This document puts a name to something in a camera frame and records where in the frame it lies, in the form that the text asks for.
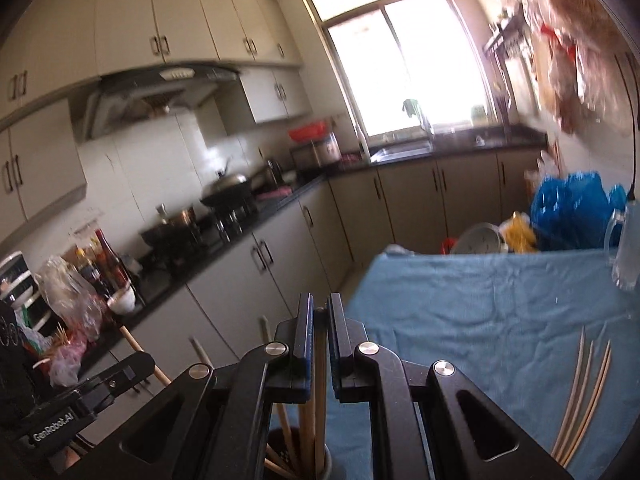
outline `bright window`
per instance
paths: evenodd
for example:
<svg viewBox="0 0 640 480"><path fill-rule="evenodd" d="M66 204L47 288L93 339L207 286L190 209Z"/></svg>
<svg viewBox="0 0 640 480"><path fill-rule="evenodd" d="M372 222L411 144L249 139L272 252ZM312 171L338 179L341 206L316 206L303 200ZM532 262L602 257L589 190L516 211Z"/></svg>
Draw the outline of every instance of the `bright window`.
<svg viewBox="0 0 640 480"><path fill-rule="evenodd" d="M370 136L470 125L487 109L478 58L448 0L311 0Z"/></svg>

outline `glass jug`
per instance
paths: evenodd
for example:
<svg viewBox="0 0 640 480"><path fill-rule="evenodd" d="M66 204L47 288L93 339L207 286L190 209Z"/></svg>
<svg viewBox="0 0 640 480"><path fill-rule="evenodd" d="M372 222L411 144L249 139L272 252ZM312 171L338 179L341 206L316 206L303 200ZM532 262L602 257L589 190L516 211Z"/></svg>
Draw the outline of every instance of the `glass jug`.
<svg viewBox="0 0 640 480"><path fill-rule="evenodd" d="M616 256L609 256L611 234L617 224L622 224L622 234ZM615 210L604 235L604 250L613 265L611 278L621 290L634 290L640 275L640 205L635 200L628 202L625 212Z"/></svg>

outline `black countertop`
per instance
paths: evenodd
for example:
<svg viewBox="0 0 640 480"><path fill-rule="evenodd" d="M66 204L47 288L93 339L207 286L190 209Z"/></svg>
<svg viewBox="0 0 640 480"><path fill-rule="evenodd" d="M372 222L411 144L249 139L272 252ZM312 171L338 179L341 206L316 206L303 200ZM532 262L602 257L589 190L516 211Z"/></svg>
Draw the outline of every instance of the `black countertop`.
<svg viewBox="0 0 640 480"><path fill-rule="evenodd" d="M477 135L485 137L490 142L484 146L470 146L465 136ZM123 324L132 330L146 316L151 314L155 308L163 304L175 292L182 288L186 283L191 281L195 276L209 267L217 259L230 251L238 243L250 236L255 228L264 224L271 219L278 211L297 200L307 191L315 188L327 178L339 176L340 174L351 173L353 171L365 171L379 166L387 166L389 164L402 164L407 161L416 160L418 158L441 158L443 156L464 155L469 153L496 151L514 148L540 148L546 147L546 135L537 130L533 130L526 126L512 126L512 133L509 139L505 139L502 134L501 126L492 126L489 128L475 128L466 132L457 132L451 136L439 134L438 140L434 142L434 151L425 155L417 155L400 160L389 160L374 164L364 164L362 162L340 163L323 174L312 178L311 180L299 180L291 184L293 193L289 196L262 200L257 203L258 213L252 217L251 221L243 224L243 234L235 240L222 243L212 243L205 251L200 253L193 260L190 260L186 266L181 269L179 276L172 276L166 270L153 269L145 271L142 275L138 291L144 300L144 306L139 304L132 314L121 318ZM120 339L121 335L115 326L107 326L102 330L100 339L92 344L82 358L82 366L80 374L93 366L101 357L103 357Z"/></svg>

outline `window frame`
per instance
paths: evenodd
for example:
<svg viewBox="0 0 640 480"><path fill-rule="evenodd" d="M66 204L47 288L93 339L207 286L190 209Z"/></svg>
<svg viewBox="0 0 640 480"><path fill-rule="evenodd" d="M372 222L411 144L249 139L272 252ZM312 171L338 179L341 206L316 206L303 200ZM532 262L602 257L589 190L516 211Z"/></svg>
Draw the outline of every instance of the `window frame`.
<svg viewBox="0 0 640 480"><path fill-rule="evenodd" d="M351 110L353 111L354 116L358 121L358 126L366 135L367 142L371 146L375 146L378 144L386 144L388 142L395 142L396 140L405 140L412 137L423 137L429 134L425 132L420 126L411 126L409 128L401 128L399 130L393 130L390 132L385 132L383 134L375 134L372 136L370 136L367 133L366 127L364 125L364 120L362 119L362 114L360 113L360 109L358 107L358 102L356 101L355 95L351 90L349 78L347 77L347 73L344 69L344 66L342 65L342 61L340 60L340 55L338 54L338 50L335 47L334 40L331 37L331 34L329 33L329 29L331 27L335 27L335 25L340 25L341 23L348 22L353 18L357 18L359 16L363 16L364 14L368 14L370 12L375 12L376 10L378 10L380 13L382 13L382 16L386 21L386 24L389 27L389 30L391 31L391 34L394 37L394 40L396 41L396 45L398 46L400 54L404 59L404 54L402 53L402 46L400 45L400 40L398 38L398 35L396 34L396 30L394 29L393 24L391 23L391 20L389 19L389 16L386 13L386 9L385 9L385 6L396 3L396 2L401 2L401 1L403 0L376 0L374 2L370 2L368 4L364 4L362 6L356 7L355 9L347 10L346 12L343 12L341 14L338 14L337 16L334 16L332 18L329 18L328 20L323 21L320 18L320 15L318 13L318 10L316 9L316 4L314 3L314 1L305 0L307 7L309 8L309 11L312 14L312 17L316 22L316 25L318 26L318 29L322 32L322 38L326 42L325 44L328 47L329 53L331 54L331 58L334 63L336 72L338 74L338 77L340 78L342 87L344 88L344 91L349 100ZM482 62L479 59L478 50L476 49L476 45L473 42L473 39L469 35L469 31L466 28L464 19L460 15L460 12L458 11L453 1L452 0L445 0L445 1L449 5L449 8L452 10L454 15L457 17L458 21L460 22L460 25L462 26L462 30L466 35L467 41L469 42L469 46L472 49L472 53L476 58L476 65L478 66L478 70L480 72L480 76L482 79L482 85L484 86L484 97L487 105L487 116L491 119L493 117L492 105L491 105L492 94L488 87L487 76L486 76L486 73L484 72L484 66L482 65ZM464 125L466 125L464 129L468 129L469 127L471 127L471 124L464 123ZM444 126L444 127L439 128L439 130L441 131L436 132L436 134L440 132L453 132L459 126L464 126L464 125L463 123L437 124L436 126Z"/></svg>

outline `metal screw cap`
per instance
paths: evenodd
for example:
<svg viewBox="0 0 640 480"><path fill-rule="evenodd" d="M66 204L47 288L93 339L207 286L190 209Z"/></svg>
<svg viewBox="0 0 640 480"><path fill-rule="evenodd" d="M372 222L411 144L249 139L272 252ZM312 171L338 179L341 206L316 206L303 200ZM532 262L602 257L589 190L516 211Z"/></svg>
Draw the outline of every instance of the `metal screw cap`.
<svg viewBox="0 0 640 480"><path fill-rule="evenodd" d="M269 355L282 355L287 351L287 346L282 343L273 342L265 346L264 351Z"/></svg>
<svg viewBox="0 0 640 480"><path fill-rule="evenodd" d="M358 350L360 350L360 353L364 355L374 355L378 353L380 347L371 341L365 341L358 345Z"/></svg>
<svg viewBox="0 0 640 480"><path fill-rule="evenodd" d="M203 364L193 365L189 368L189 375L191 379L203 379L209 375L209 367Z"/></svg>
<svg viewBox="0 0 640 480"><path fill-rule="evenodd" d="M433 369L436 370L437 374L443 375L445 377L450 376L453 372L456 371L454 365L452 365L449 361L438 361L433 364Z"/></svg>

